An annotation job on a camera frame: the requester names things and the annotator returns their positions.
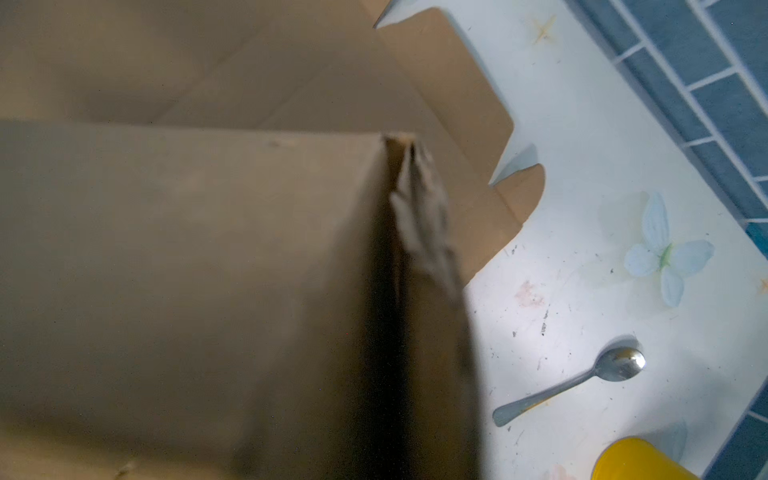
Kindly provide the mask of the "yellow pencil cup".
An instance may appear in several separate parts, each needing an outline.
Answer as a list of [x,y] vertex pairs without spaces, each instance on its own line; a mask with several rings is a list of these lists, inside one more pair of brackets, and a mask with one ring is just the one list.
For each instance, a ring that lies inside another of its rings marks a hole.
[[596,461],[592,480],[698,480],[651,443],[628,437],[606,448]]

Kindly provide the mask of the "metal spoon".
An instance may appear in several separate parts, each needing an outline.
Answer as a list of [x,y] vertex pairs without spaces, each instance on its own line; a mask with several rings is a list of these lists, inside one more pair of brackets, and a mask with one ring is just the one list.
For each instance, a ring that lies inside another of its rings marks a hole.
[[635,347],[609,347],[597,356],[590,369],[574,378],[494,409],[492,421],[496,427],[503,427],[534,407],[592,378],[613,383],[623,382],[637,376],[646,364],[645,355]]

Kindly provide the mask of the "brown cardboard box sheet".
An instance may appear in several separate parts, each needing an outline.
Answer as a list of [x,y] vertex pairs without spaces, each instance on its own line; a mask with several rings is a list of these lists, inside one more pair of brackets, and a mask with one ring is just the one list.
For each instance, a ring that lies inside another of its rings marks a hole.
[[1,7],[5,479],[477,479],[467,283],[535,167],[454,21]]

